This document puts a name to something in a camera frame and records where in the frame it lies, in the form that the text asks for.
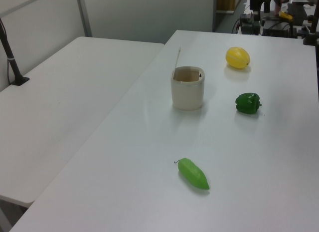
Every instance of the yellow object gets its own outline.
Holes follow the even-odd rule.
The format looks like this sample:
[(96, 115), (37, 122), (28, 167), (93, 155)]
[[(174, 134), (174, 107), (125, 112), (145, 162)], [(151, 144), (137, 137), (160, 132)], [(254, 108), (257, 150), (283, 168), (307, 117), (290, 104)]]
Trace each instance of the yellow object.
[(250, 63), (250, 57), (241, 47), (231, 47), (226, 52), (226, 61), (235, 68), (243, 69)]
[(283, 11), (280, 11), (279, 12), (279, 17), (282, 17), (282, 18), (285, 18), (285, 19), (288, 19), (288, 20), (292, 20), (293, 19), (293, 16), (283, 12)]

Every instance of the white cup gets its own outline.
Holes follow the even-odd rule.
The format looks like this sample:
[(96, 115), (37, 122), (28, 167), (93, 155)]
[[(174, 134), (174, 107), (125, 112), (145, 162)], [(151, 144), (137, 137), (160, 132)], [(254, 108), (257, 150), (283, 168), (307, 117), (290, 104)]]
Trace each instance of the white cup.
[(203, 105), (205, 73), (199, 67), (177, 67), (170, 78), (173, 106), (195, 110)]

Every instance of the green bell pepper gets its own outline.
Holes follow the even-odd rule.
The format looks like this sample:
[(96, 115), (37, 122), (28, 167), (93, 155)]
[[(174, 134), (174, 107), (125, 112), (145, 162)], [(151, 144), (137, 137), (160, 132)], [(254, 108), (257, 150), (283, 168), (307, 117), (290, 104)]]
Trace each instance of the green bell pepper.
[(178, 162), (180, 173), (195, 187), (209, 190), (209, 185), (203, 171), (197, 167), (190, 159), (183, 158)]
[(244, 93), (236, 99), (236, 109), (245, 114), (255, 114), (261, 106), (256, 93)]

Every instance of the white desk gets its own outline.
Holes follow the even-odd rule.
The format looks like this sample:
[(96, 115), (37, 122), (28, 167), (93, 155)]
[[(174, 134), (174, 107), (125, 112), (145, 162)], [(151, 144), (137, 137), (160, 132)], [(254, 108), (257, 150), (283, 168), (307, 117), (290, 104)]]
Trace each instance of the white desk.
[[(250, 53), (246, 71), (226, 66), (231, 46)], [(172, 107), (179, 47), (177, 66), (205, 71), (196, 111)], [(257, 115), (236, 111), (244, 92), (260, 95)], [(314, 47), (177, 31), (12, 232), (313, 232), (318, 138)], [(178, 174), (173, 161), (183, 157), (204, 171), (208, 193)]]
[(29, 207), (162, 44), (80, 37), (0, 93), (0, 199)]

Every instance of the toy vegetable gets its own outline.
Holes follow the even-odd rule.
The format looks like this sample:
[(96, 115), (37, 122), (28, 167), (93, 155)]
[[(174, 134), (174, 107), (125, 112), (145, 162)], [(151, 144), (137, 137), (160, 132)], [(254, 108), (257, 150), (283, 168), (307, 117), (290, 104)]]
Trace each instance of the toy vegetable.
[(195, 187), (209, 190), (209, 185), (203, 171), (197, 167), (190, 159), (183, 158), (178, 162), (178, 169), (180, 173)]
[(243, 69), (250, 63), (250, 57), (243, 48), (231, 47), (226, 52), (226, 61), (235, 68)]
[(261, 106), (256, 93), (244, 93), (236, 99), (236, 109), (245, 114), (255, 114)]

